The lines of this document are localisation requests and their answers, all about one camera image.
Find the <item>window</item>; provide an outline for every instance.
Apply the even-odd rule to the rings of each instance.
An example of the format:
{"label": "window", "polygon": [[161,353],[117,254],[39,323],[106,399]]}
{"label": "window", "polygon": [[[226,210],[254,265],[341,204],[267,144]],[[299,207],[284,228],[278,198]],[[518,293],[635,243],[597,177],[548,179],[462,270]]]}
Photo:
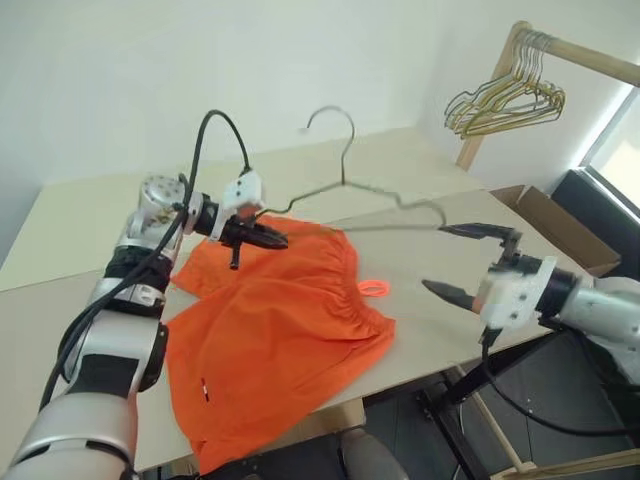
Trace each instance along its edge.
{"label": "window", "polygon": [[640,88],[634,88],[581,163],[584,172],[640,216]]}

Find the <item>gold hanger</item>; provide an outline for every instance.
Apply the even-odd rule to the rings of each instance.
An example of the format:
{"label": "gold hanger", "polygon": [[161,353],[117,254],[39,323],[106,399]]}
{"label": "gold hanger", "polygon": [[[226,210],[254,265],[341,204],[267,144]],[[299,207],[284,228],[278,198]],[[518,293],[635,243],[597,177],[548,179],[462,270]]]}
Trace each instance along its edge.
{"label": "gold hanger", "polygon": [[[445,109],[445,125],[466,138],[556,120],[566,96],[541,81],[542,57],[551,41],[541,32],[521,32],[514,41],[509,74],[482,84],[473,94],[458,94]],[[531,102],[518,103],[530,97]]]}

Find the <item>floor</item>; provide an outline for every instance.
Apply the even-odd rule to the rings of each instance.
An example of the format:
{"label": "floor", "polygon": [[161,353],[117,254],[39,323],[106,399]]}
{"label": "floor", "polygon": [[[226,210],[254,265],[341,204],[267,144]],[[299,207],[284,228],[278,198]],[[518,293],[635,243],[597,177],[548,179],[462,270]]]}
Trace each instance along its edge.
{"label": "floor", "polygon": [[[559,337],[500,377],[505,390],[538,415],[576,428],[618,426],[597,379],[575,340]],[[481,395],[523,461],[551,465],[632,448],[626,437],[578,438],[528,421],[497,398],[488,387]],[[452,478],[456,461],[433,423],[425,421],[412,394],[402,394],[367,408],[366,430],[395,454],[411,479]],[[490,472],[509,462],[472,402],[462,407],[467,438]],[[264,480],[346,480],[337,460],[338,439],[327,436],[266,455],[231,463],[207,480],[239,480],[258,473]],[[465,478],[460,472],[458,480]],[[640,468],[570,477],[580,480],[638,480]]]}

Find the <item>tabletop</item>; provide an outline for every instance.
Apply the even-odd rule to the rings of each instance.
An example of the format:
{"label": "tabletop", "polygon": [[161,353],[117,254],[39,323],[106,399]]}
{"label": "tabletop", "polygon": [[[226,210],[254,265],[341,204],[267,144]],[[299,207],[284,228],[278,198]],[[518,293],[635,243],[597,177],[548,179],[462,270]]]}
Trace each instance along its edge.
{"label": "tabletop", "polygon": [[[340,178],[344,140],[251,155],[267,205]],[[240,173],[239,159],[203,163],[196,190],[215,200]],[[404,201],[478,190],[482,185],[435,150],[416,128],[356,137],[345,161],[347,178],[399,192]],[[189,165],[151,172],[176,176]],[[135,210],[145,173],[110,175],[45,186],[0,269],[0,291],[104,268],[127,217]],[[297,205],[297,218],[326,223],[390,207],[388,198],[343,189]],[[182,252],[200,241],[185,238]]]}
{"label": "tabletop", "polygon": [[[512,226],[524,232],[521,247],[534,256],[554,255],[562,268],[583,273],[533,227],[491,194],[473,191],[437,199],[449,223],[481,221]],[[389,352],[370,370],[321,408],[360,398],[479,357],[483,329],[477,316],[453,307],[429,293],[422,278],[446,281],[475,292],[489,263],[499,257],[498,242],[453,237],[429,229],[438,217],[428,207],[390,210],[338,222],[343,227],[404,223],[424,230],[349,232],[359,254],[360,279],[391,284],[391,293],[370,298],[370,305],[396,319],[396,339]],[[5,389],[1,423],[0,464],[7,464],[34,418],[55,348],[70,318],[88,298],[101,272],[89,272],[0,292],[4,321],[0,324],[2,379]],[[196,299],[170,289],[163,321]],[[506,347],[544,333],[531,324],[503,334],[497,347]],[[172,410],[165,373],[158,384],[139,396],[137,468],[143,469],[187,455],[190,447]]]}
{"label": "tabletop", "polygon": [[[253,166],[268,189],[268,204],[284,205],[295,194],[335,181],[342,146],[342,141],[327,142],[253,156]],[[237,173],[237,164],[205,166],[197,187],[219,192]],[[557,255],[561,266],[581,271],[514,212],[482,191],[476,180],[443,159],[415,129],[358,138],[347,159],[347,175],[398,191],[407,202],[437,199],[450,223],[482,221],[519,228],[525,233],[522,246],[527,253]],[[8,464],[35,417],[61,334],[101,276],[124,219],[134,208],[141,178],[119,175],[46,187],[0,271],[0,379],[11,385],[3,392],[0,412],[0,465]],[[300,205],[293,215],[345,227],[389,222],[428,227],[438,220],[428,207],[398,211],[390,210],[392,205],[385,198],[344,189]],[[455,238],[429,228],[350,232],[348,236],[358,250],[359,277],[391,283],[389,296],[368,301],[396,319],[396,339],[380,362],[321,408],[479,356],[482,326],[478,319],[435,298],[420,280],[437,279],[475,291],[489,263],[499,255],[497,242]],[[179,263],[198,241],[195,235],[187,238]],[[163,321],[194,301],[184,292],[169,291]],[[499,345],[543,332],[530,326],[503,335]],[[164,371],[158,384],[139,396],[138,410],[136,468],[150,468],[191,452],[175,422]]]}

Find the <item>white wall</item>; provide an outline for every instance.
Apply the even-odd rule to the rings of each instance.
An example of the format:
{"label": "white wall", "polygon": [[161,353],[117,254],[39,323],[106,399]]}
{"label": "white wall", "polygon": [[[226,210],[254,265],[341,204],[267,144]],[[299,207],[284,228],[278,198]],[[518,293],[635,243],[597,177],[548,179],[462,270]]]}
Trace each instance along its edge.
{"label": "white wall", "polygon": [[[640,56],[637,0],[3,0],[0,159],[15,231],[47,182],[186,164],[203,113],[229,112],[252,151],[420,125],[454,157],[446,101],[487,79],[520,18],[579,43]],[[619,88],[548,62],[569,93],[557,124],[491,138],[474,173],[490,185],[550,184]],[[223,126],[205,159],[236,154]],[[0,259],[6,251],[0,242]]]}
{"label": "white wall", "polygon": [[[327,103],[348,109],[363,133],[411,125],[437,15],[429,2],[401,4],[3,0],[3,170],[42,184],[185,164],[212,107],[236,120],[252,151],[345,136],[331,116],[299,134]],[[226,126],[207,135],[205,159],[237,153]],[[27,202],[27,180],[12,182],[2,199]],[[7,239],[24,211],[3,204],[15,208]],[[9,245],[0,242],[0,260]]]}
{"label": "white wall", "polygon": [[[420,126],[445,152],[457,156],[462,142],[443,128],[447,102],[488,80],[511,25],[534,28],[619,58],[640,61],[638,0],[456,0],[442,17],[440,56],[428,81]],[[487,186],[519,183],[550,189],[580,158],[622,102],[629,87],[582,67],[546,56],[544,75],[567,93],[562,117],[487,137],[471,172]]]}

